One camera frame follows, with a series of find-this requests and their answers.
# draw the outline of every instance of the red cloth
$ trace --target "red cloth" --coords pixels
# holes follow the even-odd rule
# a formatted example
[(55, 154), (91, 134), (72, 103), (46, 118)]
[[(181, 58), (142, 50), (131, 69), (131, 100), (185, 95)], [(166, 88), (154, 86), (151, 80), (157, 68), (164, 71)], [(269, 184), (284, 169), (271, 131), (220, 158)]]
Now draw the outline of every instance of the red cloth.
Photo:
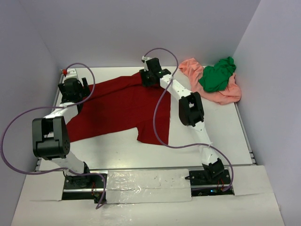
[[(137, 127), (138, 141), (160, 145), (152, 118), (162, 92), (160, 86), (143, 87), (140, 73), (96, 84), (93, 95), (84, 103), (80, 114), (67, 124), (70, 141)], [(169, 118), (170, 94), (167, 92), (156, 116), (158, 135), (166, 144)]]

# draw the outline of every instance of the green cloth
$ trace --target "green cloth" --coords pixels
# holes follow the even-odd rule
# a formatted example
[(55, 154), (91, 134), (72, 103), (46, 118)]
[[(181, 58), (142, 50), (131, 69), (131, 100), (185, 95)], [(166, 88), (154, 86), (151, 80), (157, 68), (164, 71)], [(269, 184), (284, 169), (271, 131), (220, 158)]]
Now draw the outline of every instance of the green cloth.
[(203, 77), (199, 83), (204, 91), (213, 93), (226, 89), (229, 78), (235, 72), (236, 66), (232, 57), (221, 59), (214, 66), (207, 66), (203, 70)]

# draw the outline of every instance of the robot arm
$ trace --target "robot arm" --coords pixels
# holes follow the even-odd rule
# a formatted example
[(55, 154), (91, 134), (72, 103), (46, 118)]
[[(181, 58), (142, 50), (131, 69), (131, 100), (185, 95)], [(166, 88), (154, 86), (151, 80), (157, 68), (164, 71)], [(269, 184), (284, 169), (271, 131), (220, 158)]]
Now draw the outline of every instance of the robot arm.
[[(66, 124), (80, 113), (83, 105), (74, 105), (68, 108), (66, 106), (77, 103), (90, 94), (85, 78), (83, 84), (84, 87), (78, 80), (75, 69), (69, 69), (64, 83), (59, 84), (63, 95), (60, 106), (64, 108), (55, 109), (51, 114), (32, 121), (34, 155), (76, 173), (88, 173), (89, 169), (70, 151)], [(68, 170), (65, 170), (65, 173), (67, 176), (76, 177)]]
[[(183, 125), (188, 126), (196, 143), (205, 143), (210, 145), (211, 141), (206, 132), (204, 123), (204, 109), (200, 94), (192, 93), (186, 89), (177, 80), (173, 79), (171, 73), (162, 70), (157, 58), (142, 57), (144, 69), (140, 70), (142, 83), (144, 86), (151, 86), (159, 83), (162, 88), (166, 88), (170, 81), (172, 84), (167, 91), (177, 100), (179, 100), (179, 118)], [(211, 180), (224, 171), (224, 165), (218, 157), (216, 151), (209, 147), (199, 145), (202, 165), (207, 172), (207, 179)]]

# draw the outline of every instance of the crumpled clothing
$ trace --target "crumpled clothing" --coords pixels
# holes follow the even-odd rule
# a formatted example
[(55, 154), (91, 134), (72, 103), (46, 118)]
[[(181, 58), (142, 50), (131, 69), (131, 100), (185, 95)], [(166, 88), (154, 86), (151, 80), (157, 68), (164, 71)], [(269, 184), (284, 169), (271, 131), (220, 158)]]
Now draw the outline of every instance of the crumpled clothing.
[(235, 73), (230, 76), (228, 85), (224, 91), (208, 93), (204, 91), (203, 87), (198, 82), (203, 76), (204, 68), (195, 58), (184, 60), (180, 63), (179, 69), (189, 78), (191, 91), (198, 92), (201, 97), (207, 100), (214, 101), (220, 105), (226, 105), (237, 102), (241, 98), (241, 90), (235, 83)]

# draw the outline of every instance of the white wall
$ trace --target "white wall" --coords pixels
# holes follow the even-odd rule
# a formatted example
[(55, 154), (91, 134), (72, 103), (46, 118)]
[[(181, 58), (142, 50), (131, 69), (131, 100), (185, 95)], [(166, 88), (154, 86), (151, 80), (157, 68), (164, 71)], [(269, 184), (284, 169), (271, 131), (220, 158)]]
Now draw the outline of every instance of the white wall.
[(299, 0), (261, 0), (234, 54), (238, 107), (287, 226), (301, 225), (300, 12)]
[[(0, 132), (20, 112), (52, 105), (58, 68), (17, 0), (0, 1)], [(8, 160), (22, 170), (33, 170), (31, 122), (45, 111), (29, 113), (13, 124), (4, 141)], [(0, 225), (8, 226), (24, 182), (0, 161)]]
[[(151, 48), (214, 64), (233, 55), (260, 0), (20, 0), (61, 67), (139, 66)], [(163, 65), (174, 59), (160, 51)]]

